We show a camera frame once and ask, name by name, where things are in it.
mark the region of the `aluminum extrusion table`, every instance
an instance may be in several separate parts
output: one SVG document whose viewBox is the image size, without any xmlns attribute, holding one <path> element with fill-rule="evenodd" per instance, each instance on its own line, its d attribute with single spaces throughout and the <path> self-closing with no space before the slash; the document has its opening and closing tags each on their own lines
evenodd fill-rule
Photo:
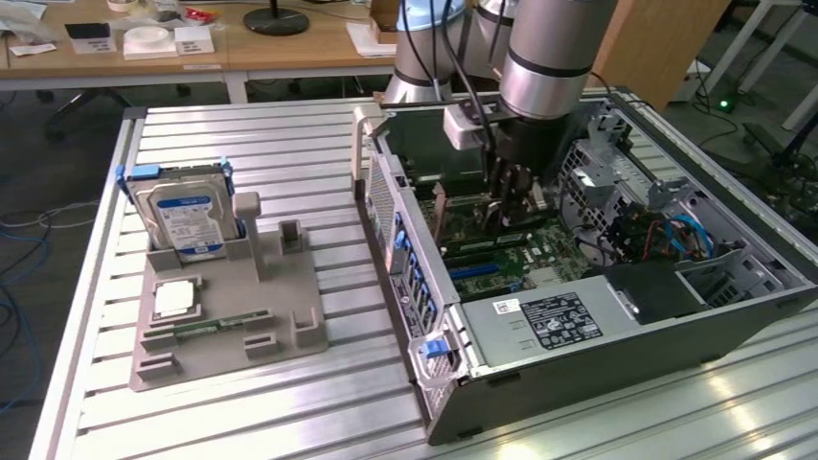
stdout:
<svg viewBox="0 0 818 460">
<path fill-rule="evenodd" d="M 770 326 L 726 358 L 698 369 L 462 443 L 425 444 L 350 192 L 351 111 L 370 102 L 161 108 L 123 122 L 32 458 L 816 455 L 817 309 Z M 678 135 L 652 111 L 641 110 L 665 132 Z M 331 348 L 135 393 L 127 385 L 147 235 L 116 190 L 114 167 L 135 162 L 185 165 L 223 155 L 237 169 L 238 190 L 262 196 L 262 228 L 299 218 L 310 229 Z M 605 378 L 593 369 L 589 376 Z"/>
</svg>

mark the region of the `gray floor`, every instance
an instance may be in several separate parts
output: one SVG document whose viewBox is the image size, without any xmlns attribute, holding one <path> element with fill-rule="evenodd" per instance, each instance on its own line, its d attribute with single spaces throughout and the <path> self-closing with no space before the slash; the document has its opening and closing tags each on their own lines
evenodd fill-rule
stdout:
<svg viewBox="0 0 818 460">
<path fill-rule="evenodd" d="M 702 58 L 716 63 L 736 30 L 716 34 L 708 43 Z M 745 48 L 730 75 L 736 77 L 752 56 L 764 46 L 753 41 Z M 756 121 L 773 128 L 773 135 L 789 141 L 793 133 L 778 128 L 789 112 L 818 81 L 818 70 L 781 55 L 774 66 L 754 90 L 756 106 L 741 105 L 730 116 L 737 122 Z M 386 79 L 365 79 L 367 89 L 382 89 Z M 227 91 L 221 84 L 207 83 L 191 86 L 194 93 L 179 98 L 174 86 L 128 88 L 122 93 L 134 104 L 146 106 L 226 104 Z M 730 90 L 733 82 L 716 88 L 714 96 Z M 289 83 L 255 84 L 255 101 L 281 99 L 318 99 L 342 97 L 339 80 L 305 80 L 302 94 L 289 93 Z M 0 215 L 22 210 L 44 210 L 76 201 L 92 200 L 100 195 L 110 155 L 119 128 L 120 108 L 107 100 L 92 102 L 64 124 L 67 140 L 50 145 L 39 128 L 50 112 L 67 101 L 75 91 L 58 91 L 56 102 L 43 104 L 34 93 L 16 94 L 14 103 L 0 110 Z M 347 96 L 355 96 L 350 79 L 346 84 Z M 0 103 L 12 95 L 0 94 Z M 665 115 L 681 131 L 701 141 L 726 130 L 729 125 L 697 112 L 689 105 L 673 105 Z M 742 135 L 734 134 L 709 143 L 709 148 L 737 159 L 748 158 L 756 150 L 741 142 Z M 818 152 L 818 134 L 813 134 L 805 152 Z M 72 212 L 55 220 L 56 223 L 87 218 L 91 210 Z M 43 231 L 32 227 L 15 232 L 24 237 L 38 237 Z M 50 369 L 56 357 L 63 326 L 76 287 L 76 277 L 86 250 L 90 226 L 76 229 L 54 230 L 50 240 L 50 257 L 36 273 L 11 286 L 15 299 L 26 310 L 34 335 L 40 343 L 44 358 L 44 372 L 40 384 L 27 396 L 26 405 L 0 414 L 0 459 L 24 458 L 31 446 L 40 414 L 39 400 L 46 395 Z M 0 266 L 6 266 L 31 242 L 10 241 L 0 238 Z M 0 329 L 0 346 L 10 340 L 11 328 Z M 32 373 L 34 360 L 20 337 L 12 352 L 0 358 L 0 405 L 15 397 L 26 387 Z"/>
</svg>

